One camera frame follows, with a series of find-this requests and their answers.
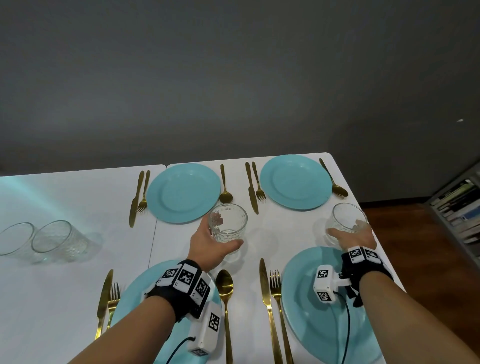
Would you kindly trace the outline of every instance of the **cable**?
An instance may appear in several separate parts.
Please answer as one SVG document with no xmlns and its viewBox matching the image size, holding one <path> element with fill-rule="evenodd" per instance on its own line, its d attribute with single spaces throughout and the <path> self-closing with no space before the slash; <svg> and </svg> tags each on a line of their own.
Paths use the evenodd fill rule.
<svg viewBox="0 0 480 364">
<path fill-rule="evenodd" d="M 195 341 L 195 339 L 196 339 L 196 338 L 193 338 L 193 337 L 191 337 L 191 336 L 190 336 L 189 338 L 183 339 L 183 341 L 182 341 L 180 344 L 178 344 L 178 346 L 176 347 L 176 349 L 173 351 L 172 355 L 170 355 L 170 357 L 168 358 L 166 364 L 170 363 L 170 360 L 172 360 L 173 356 L 175 355 L 175 353 L 177 352 L 177 350 L 180 349 L 180 346 L 182 346 L 183 343 L 185 343 L 185 342 L 187 342 L 187 341 Z"/>
<path fill-rule="evenodd" d="M 341 297 L 343 302 L 345 303 L 345 307 L 347 308 L 347 315 L 348 315 L 348 331 L 347 331 L 347 342 L 345 344 L 345 352 L 343 353 L 342 364 L 345 363 L 345 358 L 347 357 L 347 350 L 348 350 L 348 342 L 350 341 L 350 310 L 348 309 L 347 300 L 344 296 L 342 296 L 338 292 L 334 292 L 338 297 Z"/>
</svg>

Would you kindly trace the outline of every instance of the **glass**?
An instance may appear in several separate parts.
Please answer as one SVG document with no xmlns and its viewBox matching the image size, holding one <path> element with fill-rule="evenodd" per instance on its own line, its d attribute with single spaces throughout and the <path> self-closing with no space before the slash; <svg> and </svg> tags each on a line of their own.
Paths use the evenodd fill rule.
<svg viewBox="0 0 480 364">
<path fill-rule="evenodd" d="M 208 225 L 216 241 L 227 243 L 235 239 L 243 239 L 247 226 L 247 212 L 235 204 L 218 205 L 208 216 Z"/>
<path fill-rule="evenodd" d="M 54 260 L 71 262 L 87 249 L 88 243 L 89 240 L 71 223 L 58 220 L 38 231 L 32 241 L 32 248 L 37 253 L 47 254 Z"/>
<path fill-rule="evenodd" d="M 362 222 L 367 222 L 367 217 L 359 207 L 346 202 L 335 205 L 332 210 L 332 215 L 325 224 L 326 237 L 333 246 L 340 248 L 338 239 L 328 235 L 326 230 L 335 228 L 340 231 L 353 233 L 361 229 Z"/>
<path fill-rule="evenodd" d="M 32 249 L 37 228 L 29 222 L 21 222 L 0 232 L 0 256 L 16 258 L 30 263 L 45 259 Z"/>
</svg>

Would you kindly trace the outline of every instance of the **gold fork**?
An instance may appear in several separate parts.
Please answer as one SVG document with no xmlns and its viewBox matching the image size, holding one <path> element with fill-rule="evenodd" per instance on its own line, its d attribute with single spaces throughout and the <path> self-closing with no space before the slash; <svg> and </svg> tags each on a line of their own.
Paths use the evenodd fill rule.
<svg viewBox="0 0 480 364">
<path fill-rule="evenodd" d="M 110 292 L 111 301 L 108 302 L 108 313 L 110 314 L 110 317 L 108 318 L 107 330 L 110 328 L 113 314 L 115 313 L 115 310 L 117 309 L 117 305 L 120 302 L 120 287 L 118 283 L 116 284 L 117 284 L 116 287 L 115 287 L 115 283 L 112 284 L 112 289 Z"/>
<path fill-rule="evenodd" d="M 257 185 L 258 185 L 257 198 L 260 201 L 266 201 L 267 197 L 265 196 L 265 192 L 263 192 L 263 190 L 260 188 L 260 181 L 258 180 L 257 166 L 255 165 L 255 162 L 252 162 L 252 167 L 253 167 L 253 173 L 255 173 L 255 178 L 257 179 Z"/>
<path fill-rule="evenodd" d="M 145 188 L 144 188 L 144 197 L 141 200 L 140 204 L 138 205 L 137 212 L 141 213 L 144 212 L 147 208 L 147 199 L 145 198 L 145 193 L 147 192 L 148 187 L 148 180 L 150 179 L 150 171 L 147 171 L 147 178 L 145 179 Z"/>
<path fill-rule="evenodd" d="M 282 335 L 283 344 L 285 346 L 285 356 L 287 357 L 287 364 L 293 364 L 292 350 L 290 349 L 290 343 L 288 341 L 287 328 L 285 327 L 285 321 L 283 320 L 282 305 L 280 301 L 282 299 L 282 281 L 280 280 L 280 274 L 278 271 L 270 271 L 270 292 L 273 298 L 275 298 L 278 304 L 278 311 L 280 312 L 280 321 L 282 323 Z"/>
</svg>

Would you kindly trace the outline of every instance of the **plate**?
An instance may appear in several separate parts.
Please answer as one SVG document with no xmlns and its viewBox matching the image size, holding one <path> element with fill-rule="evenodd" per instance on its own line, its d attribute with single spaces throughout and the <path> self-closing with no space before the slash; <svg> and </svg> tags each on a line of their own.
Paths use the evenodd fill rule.
<svg viewBox="0 0 480 364">
<path fill-rule="evenodd" d="M 339 272 L 342 252 L 334 248 L 315 247 L 292 258 L 282 278 L 283 312 L 303 347 L 325 364 L 341 363 L 347 340 L 348 316 L 341 299 L 334 304 L 321 303 L 313 292 L 319 265 L 331 264 Z M 365 308 L 353 307 L 344 288 L 340 293 L 350 309 L 350 341 L 345 363 L 371 364 L 382 352 L 368 320 Z"/>
<path fill-rule="evenodd" d="M 148 208 L 158 219 L 185 223 L 205 215 L 220 196 L 220 178 L 197 163 L 167 168 L 147 190 Z"/>
<path fill-rule="evenodd" d="M 180 262 L 180 260 L 169 260 L 167 262 L 159 263 L 139 275 L 137 279 L 134 280 L 130 286 L 128 286 L 125 293 L 122 294 L 117 309 L 115 310 L 115 314 L 113 315 L 111 326 L 115 325 L 126 315 L 128 315 L 130 311 L 137 307 L 140 304 L 140 299 L 143 292 L 153 282 L 159 279 L 168 268 L 176 266 L 178 262 Z M 218 294 L 218 290 L 215 286 L 215 280 L 213 278 L 212 282 L 210 283 L 210 288 L 211 290 L 210 295 L 208 296 L 208 301 L 213 301 L 221 305 L 220 295 Z M 188 337 L 189 331 L 190 321 L 188 319 L 184 318 L 180 322 L 176 323 L 169 339 L 165 341 L 162 350 L 156 357 L 155 363 L 166 363 L 177 345 L 180 344 L 183 339 Z M 204 364 L 207 362 L 208 358 L 210 357 L 209 355 L 200 357 L 192 355 L 187 351 L 187 345 L 188 343 L 184 343 L 180 349 L 178 349 L 170 364 Z"/>
<path fill-rule="evenodd" d="M 275 202 L 295 210 L 312 210 L 328 201 L 332 180 L 314 160 L 298 155 L 278 156 L 262 168 L 260 182 Z"/>
</svg>

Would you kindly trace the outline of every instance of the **tabletop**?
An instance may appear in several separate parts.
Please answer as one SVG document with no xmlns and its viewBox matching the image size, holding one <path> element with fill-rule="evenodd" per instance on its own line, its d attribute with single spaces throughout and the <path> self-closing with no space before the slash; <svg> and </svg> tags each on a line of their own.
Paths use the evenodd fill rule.
<svg viewBox="0 0 480 364">
<path fill-rule="evenodd" d="M 267 271 L 278 269 L 282 272 L 288 261 L 300 251 L 315 246 L 328 246 L 324 238 L 325 222 L 336 204 L 348 202 L 359 205 L 330 154 L 314 153 L 304 154 L 304 156 L 317 162 L 318 158 L 322 158 L 335 182 L 344 187 L 349 196 L 339 199 L 332 195 L 321 207 L 302 212 L 287 209 L 267 199 L 266 202 L 258 203 L 259 215 L 256 215 L 248 194 L 249 182 L 245 162 L 255 162 L 260 174 L 265 163 L 273 157 L 199 162 L 211 168 L 219 176 L 221 176 L 220 164 L 224 164 L 227 190 L 234 196 L 233 203 L 242 206 L 248 214 L 245 243 L 240 249 L 240 258 L 235 262 L 223 262 L 212 272 L 216 277 L 219 270 L 226 269 L 233 277 L 234 293 L 228 303 L 228 316 L 233 358 L 237 364 L 273 362 L 268 314 L 260 290 L 260 259 L 265 260 Z M 198 225 L 199 220 L 182 225 L 168 224 L 158 220 L 149 267 L 170 259 L 185 259 L 189 250 L 190 237 L 195 233 Z M 403 288 L 379 242 L 377 251 L 392 271 L 395 282 Z M 273 303 L 273 307 L 280 346 L 285 358 L 276 303 Z M 288 325 L 287 330 L 294 360 L 303 364 L 319 363 L 319 360 L 311 356 L 296 340 Z M 223 329 L 220 338 L 219 346 L 210 357 L 209 363 L 225 363 Z"/>
<path fill-rule="evenodd" d="M 149 266 L 156 218 L 129 213 L 140 171 L 164 165 L 0 178 L 0 231 L 30 222 L 69 221 L 91 240 L 81 260 L 25 265 L 0 256 L 3 363 L 66 363 L 95 338 L 105 277 L 126 288 Z"/>
</svg>

